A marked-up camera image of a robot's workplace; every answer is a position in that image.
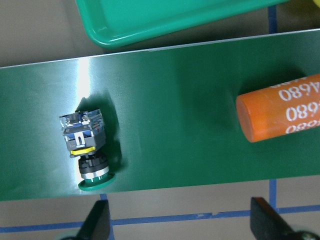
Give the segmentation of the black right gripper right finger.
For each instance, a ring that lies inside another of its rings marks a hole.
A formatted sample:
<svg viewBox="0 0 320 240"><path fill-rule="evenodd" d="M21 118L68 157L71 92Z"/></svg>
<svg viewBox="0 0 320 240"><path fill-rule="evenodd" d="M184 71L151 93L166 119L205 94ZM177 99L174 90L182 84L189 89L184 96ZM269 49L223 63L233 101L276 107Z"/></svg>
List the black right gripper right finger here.
<svg viewBox="0 0 320 240"><path fill-rule="evenodd" d="M250 230L256 240L294 240L296 232L263 197L250 200Z"/></svg>

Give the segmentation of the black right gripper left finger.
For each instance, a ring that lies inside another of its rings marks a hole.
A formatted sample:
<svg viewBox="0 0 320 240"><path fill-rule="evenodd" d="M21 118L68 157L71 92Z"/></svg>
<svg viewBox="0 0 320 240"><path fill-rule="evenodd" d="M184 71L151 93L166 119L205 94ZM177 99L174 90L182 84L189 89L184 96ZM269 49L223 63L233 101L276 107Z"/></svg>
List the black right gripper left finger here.
<svg viewBox="0 0 320 240"><path fill-rule="evenodd" d="M110 236L110 210L108 200L98 200L93 205L76 240L107 240Z"/></svg>

